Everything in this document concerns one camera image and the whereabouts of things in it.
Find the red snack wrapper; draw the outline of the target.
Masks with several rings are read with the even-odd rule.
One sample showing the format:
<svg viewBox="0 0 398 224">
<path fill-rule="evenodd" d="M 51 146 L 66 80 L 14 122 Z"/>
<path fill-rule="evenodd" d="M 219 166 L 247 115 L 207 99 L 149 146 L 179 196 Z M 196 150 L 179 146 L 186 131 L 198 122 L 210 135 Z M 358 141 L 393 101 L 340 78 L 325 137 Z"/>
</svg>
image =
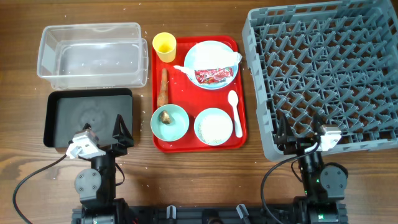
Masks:
<svg viewBox="0 0 398 224">
<path fill-rule="evenodd" d="M 195 70 L 195 78 L 197 79 L 197 82 L 201 85 L 220 83 L 232 76 L 233 69 L 231 67 L 208 70 Z"/>
</svg>

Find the light blue rice bowl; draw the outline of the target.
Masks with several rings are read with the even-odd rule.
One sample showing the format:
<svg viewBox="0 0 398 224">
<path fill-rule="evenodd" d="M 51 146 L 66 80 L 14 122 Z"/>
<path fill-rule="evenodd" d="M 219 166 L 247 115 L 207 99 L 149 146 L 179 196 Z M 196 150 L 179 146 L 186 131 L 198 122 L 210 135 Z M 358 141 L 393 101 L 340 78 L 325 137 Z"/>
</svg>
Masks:
<svg viewBox="0 0 398 224">
<path fill-rule="evenodd" d="M 194 131 L 202 143 L 220 146 L 231 137 L 233 122 L 227 112 L 219 108 L 208 108 L 195 118 Z"/>
</svg>

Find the light blue plate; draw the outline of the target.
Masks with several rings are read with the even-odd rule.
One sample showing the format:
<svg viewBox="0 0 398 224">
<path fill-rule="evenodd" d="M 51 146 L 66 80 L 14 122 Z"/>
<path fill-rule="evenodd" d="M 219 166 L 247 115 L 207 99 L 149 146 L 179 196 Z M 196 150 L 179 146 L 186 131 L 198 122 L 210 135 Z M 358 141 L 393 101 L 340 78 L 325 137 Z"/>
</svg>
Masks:
<svg viewBox="0 0 398 224">
<path fill-rule="evenodd" d="M 188 76 L 188 75 L 186 74 L 186 76 L 188 77 L 188 79 L 189 79 L 194 85 L 196 85 L 196 86 L 198 86 L 198 87 L 200 87 L 200 88 L 203 88 L 203 89 L 206 89 L 206 90 L 218 90 L 218 89 L 220 89 L 220 88 L 226 87 L 227 85 L 229 85 L 229 84 L 234 80 L 234 78 L 236 77 L 236 75 L 237 75 L 237 73 L 238 73 L 238 65 L 235 65 L 234 67 L 232 67 L 232 69 L 233 69 L 233 76 L 230 77 L 230 78 L 227 78 L 225 81 L 220 82 L 220 83 L 204 84 L 204 85 L 201 85 L 201 84 L 199 84 L 199 83 L 197 82 L 197 79 L 195 78 L 195 74 L 192 75 L 192 76 Z"/>
</svg>

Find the yellow plastic cup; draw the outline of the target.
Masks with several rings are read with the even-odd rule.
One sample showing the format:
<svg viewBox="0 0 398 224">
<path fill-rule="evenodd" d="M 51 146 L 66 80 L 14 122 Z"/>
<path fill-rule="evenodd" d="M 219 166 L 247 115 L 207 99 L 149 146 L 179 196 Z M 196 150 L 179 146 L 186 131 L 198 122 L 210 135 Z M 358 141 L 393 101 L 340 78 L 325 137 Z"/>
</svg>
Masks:
<svg viewBox="0 0 398 224">
<path fill-rule="evenodd" d="M 161 61 L 165 63 L 174 61 L 177 51 L 177 40 L 171 33 L 158 33 L 152 40 L 152 46 Z"/>
</svg>

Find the white rice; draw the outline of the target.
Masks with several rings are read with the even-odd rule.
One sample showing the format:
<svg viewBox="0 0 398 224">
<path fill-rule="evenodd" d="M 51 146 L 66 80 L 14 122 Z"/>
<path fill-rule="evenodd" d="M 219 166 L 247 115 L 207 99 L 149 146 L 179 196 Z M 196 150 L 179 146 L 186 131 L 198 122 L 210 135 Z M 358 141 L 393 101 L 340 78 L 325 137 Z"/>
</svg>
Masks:
<svg viewBox="0 0 398 224">
<path fill-rule="evenodd" d="M 220 114 L 209 114 L 198 125 L 198 131 L 206 144 L 222 144 L 230 136 L 229 119 Z"/>
</svg>

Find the brown food scrap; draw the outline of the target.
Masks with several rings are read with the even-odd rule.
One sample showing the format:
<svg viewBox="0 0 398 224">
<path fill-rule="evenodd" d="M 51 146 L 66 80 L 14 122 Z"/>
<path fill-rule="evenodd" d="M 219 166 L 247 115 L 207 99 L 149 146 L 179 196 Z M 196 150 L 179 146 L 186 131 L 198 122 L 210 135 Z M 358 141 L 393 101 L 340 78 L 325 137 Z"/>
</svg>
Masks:
<svg viewBox="0 0 398 224">
<path fill-rule="evenodd" d="M 167 110 L 163 110 L 160 113 L 160 121 L 164 124 L 170 124 L 172 122 L 172 119 L 170 115 L 168 114 Z"/>
</svg>

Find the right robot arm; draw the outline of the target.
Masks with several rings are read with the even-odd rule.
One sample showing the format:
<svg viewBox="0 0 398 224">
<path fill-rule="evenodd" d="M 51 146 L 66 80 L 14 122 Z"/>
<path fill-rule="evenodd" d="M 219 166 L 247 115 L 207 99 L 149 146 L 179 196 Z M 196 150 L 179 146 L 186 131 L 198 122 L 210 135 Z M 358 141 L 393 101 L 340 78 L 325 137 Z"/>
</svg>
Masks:
<svg viewBox="0 0 398 224">
<path fill-rule="evenodd" d="M 293 155 L 298 163 L 305 195 L 295 197 L 289 209 L 289 223 L 344 223 L 344 206 L 348 170 L 342 165 L 324 163 L 322 153 L 335 147 L 341 139 L 341 130 L 335 124 L 326 124 L 319 115 L 313 117 L 313 136 L 298 138 L 286 116 L 279 120 L 274 144 L 285 155 Z"/>
</svg>

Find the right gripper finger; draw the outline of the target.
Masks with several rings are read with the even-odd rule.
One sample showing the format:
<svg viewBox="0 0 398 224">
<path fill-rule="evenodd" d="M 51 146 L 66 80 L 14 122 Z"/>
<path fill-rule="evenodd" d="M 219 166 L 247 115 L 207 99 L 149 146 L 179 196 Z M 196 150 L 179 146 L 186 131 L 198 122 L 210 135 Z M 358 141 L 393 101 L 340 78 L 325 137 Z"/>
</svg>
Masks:
<svg viewBox="0 0 398 224">
<path fill-rule="evenodd" d="M 322 135 L 324 133 L 322 126 L 325 122 L 319 114 L 314 114 L 312 124 L 314 135 Z"/>
<path fill-rule="evenodd" d="M 295 136 L 286 115 L 283 114 L 279 120 L 279 127 L 274 138 L 274 143 L 281 145 L 290 144 L 291 142 L 295 142 Z"/>
</svg>

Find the green bowl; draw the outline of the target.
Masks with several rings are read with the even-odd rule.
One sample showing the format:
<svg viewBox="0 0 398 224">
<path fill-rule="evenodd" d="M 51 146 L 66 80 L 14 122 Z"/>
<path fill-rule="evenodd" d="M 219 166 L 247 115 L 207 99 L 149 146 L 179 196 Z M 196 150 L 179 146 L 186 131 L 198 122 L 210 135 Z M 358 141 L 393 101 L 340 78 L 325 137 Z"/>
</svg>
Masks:
<svg viewBox="0 0 398 224">
<path fill-rule="evenodd" d="M 171 119 L 170 124 L 161 122 L 161 112 L 166 111 Z M 150 127 L 155 137 L 162 141 L 172 142 L 182 138 L 189 128 L 187 112 L 179 105 L 168 104 L 156 109 L 150 120 Z"/>
</svg>

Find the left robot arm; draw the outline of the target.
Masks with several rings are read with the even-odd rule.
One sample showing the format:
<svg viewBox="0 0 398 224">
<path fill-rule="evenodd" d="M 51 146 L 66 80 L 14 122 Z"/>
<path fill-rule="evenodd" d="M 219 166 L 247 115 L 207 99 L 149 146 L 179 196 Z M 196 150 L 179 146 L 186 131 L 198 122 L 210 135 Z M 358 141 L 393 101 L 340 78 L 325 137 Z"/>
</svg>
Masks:
<svg viewBox="0 0 398 224">
<path fill-rule="evenodd" d="M 72 213 L 72 223 L 137 223 L 134 212 L 123 198 L 116 198 L 116 171 L 121 170 L 116 158 L 125 156 L 134 145 L 123 117 L 116 117 L 113 138 L 116 143 L 104 146 L 103 156 L 88 159 L 91 167 L 81 171 L 75 179 L 75 190 L 79 194 L 81 209 Z"/>
</svg>

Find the white napkin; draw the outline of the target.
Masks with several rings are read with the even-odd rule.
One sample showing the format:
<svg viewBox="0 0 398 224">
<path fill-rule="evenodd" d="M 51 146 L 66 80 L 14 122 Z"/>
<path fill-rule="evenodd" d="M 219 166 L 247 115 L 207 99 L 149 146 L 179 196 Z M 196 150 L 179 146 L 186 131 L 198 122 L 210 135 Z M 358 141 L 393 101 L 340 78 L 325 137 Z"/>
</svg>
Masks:
<svg viewBox="0 0 398 224">
<path fill-rule="evenodd" d="M 221 42 L 206 41 L 194 45 L 188 51 L 184 66 L 174 65 L 174 68 L 192 76 L 200 70 L 234 67 L 241 62 L 242 57 Z"/>
</svg>

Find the white plastic spoon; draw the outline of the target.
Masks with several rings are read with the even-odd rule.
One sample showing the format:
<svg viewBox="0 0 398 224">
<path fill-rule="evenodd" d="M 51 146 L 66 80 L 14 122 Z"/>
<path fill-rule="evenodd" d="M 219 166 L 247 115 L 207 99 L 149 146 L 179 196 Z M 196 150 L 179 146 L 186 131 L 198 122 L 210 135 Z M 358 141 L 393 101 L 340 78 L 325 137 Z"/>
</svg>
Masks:
<svg viewBox="0 0 398 224">
<path fill-rule="evenodd" d="M 233 118 L 234 118 L 234 128 L 235 128 L 235 135 L 237 138 L 241 138 L 243 136 L 243 129 L 240 122 L 240 117 L 238 113 L 238 95 L 234 90 L 231 90 L 228 93 L 228 103 L 231 105 L 233 109 Z"/>
</svg>

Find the orange carrot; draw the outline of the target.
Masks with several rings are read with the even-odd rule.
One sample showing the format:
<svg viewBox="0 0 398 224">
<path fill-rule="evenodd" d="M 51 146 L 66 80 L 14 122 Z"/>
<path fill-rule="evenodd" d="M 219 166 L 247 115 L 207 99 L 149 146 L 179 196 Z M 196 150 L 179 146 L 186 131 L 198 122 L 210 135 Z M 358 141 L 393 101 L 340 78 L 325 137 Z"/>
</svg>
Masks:
<svg viewBox="0 0 398 224">
<path fill-rule="evenodd" d="M 162 69 L 160 91 L 157 97 L 157 106 L 161 107 L 169 103 L 168 95 L 168 71 L 166 68 Z"/>
</svg>

